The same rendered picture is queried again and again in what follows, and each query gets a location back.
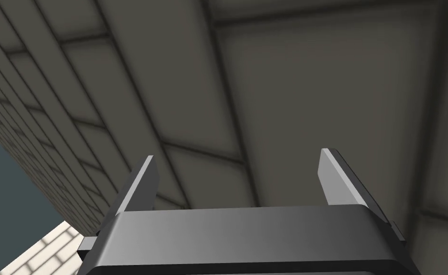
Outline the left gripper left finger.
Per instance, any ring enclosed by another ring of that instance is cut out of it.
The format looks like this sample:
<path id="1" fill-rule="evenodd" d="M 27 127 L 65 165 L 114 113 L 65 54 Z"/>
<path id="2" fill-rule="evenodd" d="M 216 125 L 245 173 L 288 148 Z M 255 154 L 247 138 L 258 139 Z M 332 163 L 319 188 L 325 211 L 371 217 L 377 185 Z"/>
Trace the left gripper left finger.
<path id="1" fill-rule="evenodd" d="M 105 215 L 101 229 L 121 212 L 151 211 L 158 191 L 159 173 L 154 156 L 143 157 L 130 172 Z"/>

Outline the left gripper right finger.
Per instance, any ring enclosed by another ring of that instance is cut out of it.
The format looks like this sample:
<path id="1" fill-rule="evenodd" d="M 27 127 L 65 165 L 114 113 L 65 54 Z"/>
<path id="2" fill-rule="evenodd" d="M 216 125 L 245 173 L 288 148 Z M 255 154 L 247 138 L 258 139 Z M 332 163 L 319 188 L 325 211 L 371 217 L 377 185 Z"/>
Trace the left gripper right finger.
<path id="1" fill-rule="evenodd" d="M 317 174 L 328 208 L 335 213 L 344 214 L 346 218 L 356 222 L 392 225 L 338 150 L 321 150 Z"/>

